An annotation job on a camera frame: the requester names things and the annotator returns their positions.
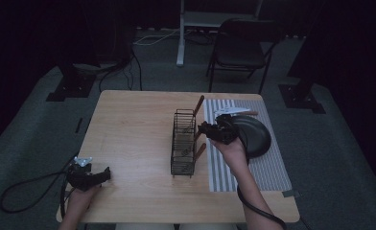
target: wire dish rack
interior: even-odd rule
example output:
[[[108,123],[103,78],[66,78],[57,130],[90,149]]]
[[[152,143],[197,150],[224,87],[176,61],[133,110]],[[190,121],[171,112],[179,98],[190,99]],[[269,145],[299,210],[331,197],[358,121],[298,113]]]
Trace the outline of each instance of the wire dish rack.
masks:
[[[192,109],[177,109],[174,114],[173,145],[171,150],[171,174],[190,175],[195,170],[197,149],[196,117]]]

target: black chair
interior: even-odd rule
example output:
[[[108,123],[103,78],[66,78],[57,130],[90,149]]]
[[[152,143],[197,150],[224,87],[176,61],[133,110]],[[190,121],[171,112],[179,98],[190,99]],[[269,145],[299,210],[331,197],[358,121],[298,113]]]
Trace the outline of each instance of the black chair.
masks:
[[[210,71],[209,92],[215,70],[247,71],[250,78],[257,69],[265,68],[259,94],[268,73],[272,49],[284,37],[284,33],[273,21],[232,18],[224,21],[218,30],[215,46],[206,71]],[[268,44],[264,52],[261,43]]]

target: controller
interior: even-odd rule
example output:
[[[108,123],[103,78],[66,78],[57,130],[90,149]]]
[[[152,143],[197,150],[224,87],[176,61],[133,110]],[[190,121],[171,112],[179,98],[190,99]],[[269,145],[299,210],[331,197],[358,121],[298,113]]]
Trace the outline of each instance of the controller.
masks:
[[[198,126],[199,133],[204,133],[207,138],[229,145],[239,136],[239,128],[232,123],[230,114],[222,114],[216,119],[216,124],[203,122]]]
[[[98,184],[102,184],[110,179],[109,167],[107,167],[103,172],[97,174],[90,173],[91,169],[91,163],[85,164],[85,160],[80,163],[80,160],[75,158],[75,163],[72,164],[68,169],[66,179],[72,185],[72,187],[80,189],[84,192],[89,188]]]

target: gray striped mat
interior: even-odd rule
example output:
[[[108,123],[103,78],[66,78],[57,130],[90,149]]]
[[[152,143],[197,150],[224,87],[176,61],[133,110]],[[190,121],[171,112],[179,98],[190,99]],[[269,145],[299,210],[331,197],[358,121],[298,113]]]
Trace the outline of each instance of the gray striped mat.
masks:
[[[215,124],[214,111],[223,107],[245,107],[259,112],[254,118],[262,122],[271,135],[271,147],[263,156],[250,160],[249,167],[262,191],[289,191],[292,189],[290,178],[284,167],[280,149],[278,148],[270,118],[263,101],[249,100],[213,100],[203,101],[205,121]],[[237,182],[224,163],[222,155],[207,140],[207,157],[209,169],[209,189],[211,192],[235,192]]]

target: person's arm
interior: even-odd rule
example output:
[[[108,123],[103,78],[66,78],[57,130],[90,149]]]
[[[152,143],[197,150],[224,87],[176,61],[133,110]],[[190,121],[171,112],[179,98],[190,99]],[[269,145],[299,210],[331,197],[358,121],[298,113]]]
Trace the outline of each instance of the person's arm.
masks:
[[[245,148],[239,138],[229,145],[225,145],[221,142],[215,142],[210,140],[211,143],[222,153],[223,159],[231,169],[233,175],[238,181],[239,188],[243,194],[243,197],[251,205],[256,208],[272,214],[272,211],[266,201],[263,199],[262,194],[250,172],[247,165]],[[280,224],[276,223],[269,218],[260,216],[253,212],[246,205],[243,205],[245,211],[245,218],[247,222],[247,229],[251,230],[282,230]]]
[[[98,193],[100,186],[95,186],[86,192],[79,189],[74,190],[69,197],[68,207],[66,209],[65,217],[59,225],[59,230],[75,230],[81,220],[83,214],[86,212],[89,204],[95,194]]]

